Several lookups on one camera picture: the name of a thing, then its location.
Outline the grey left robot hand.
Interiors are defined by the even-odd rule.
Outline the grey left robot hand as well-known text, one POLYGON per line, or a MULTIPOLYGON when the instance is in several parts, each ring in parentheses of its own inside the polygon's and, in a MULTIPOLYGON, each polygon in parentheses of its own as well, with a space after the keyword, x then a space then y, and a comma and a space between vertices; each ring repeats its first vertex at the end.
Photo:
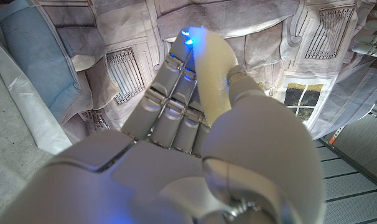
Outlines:
POLYGON ((372 34, 361 34, 355 38, 355 45, 351 50, 355 53, 377 58, 377 10, 374 20, 368 21, 364 28, 373 31, 372 34))

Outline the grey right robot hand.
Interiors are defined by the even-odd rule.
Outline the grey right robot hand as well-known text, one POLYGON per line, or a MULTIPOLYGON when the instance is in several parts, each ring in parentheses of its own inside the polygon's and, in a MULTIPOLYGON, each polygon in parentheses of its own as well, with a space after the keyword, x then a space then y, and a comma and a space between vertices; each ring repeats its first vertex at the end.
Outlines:
POLYGON ((320 157, 230 45, 179 32, 122 129, 40 168, 0 223, 322 223, 320 157))

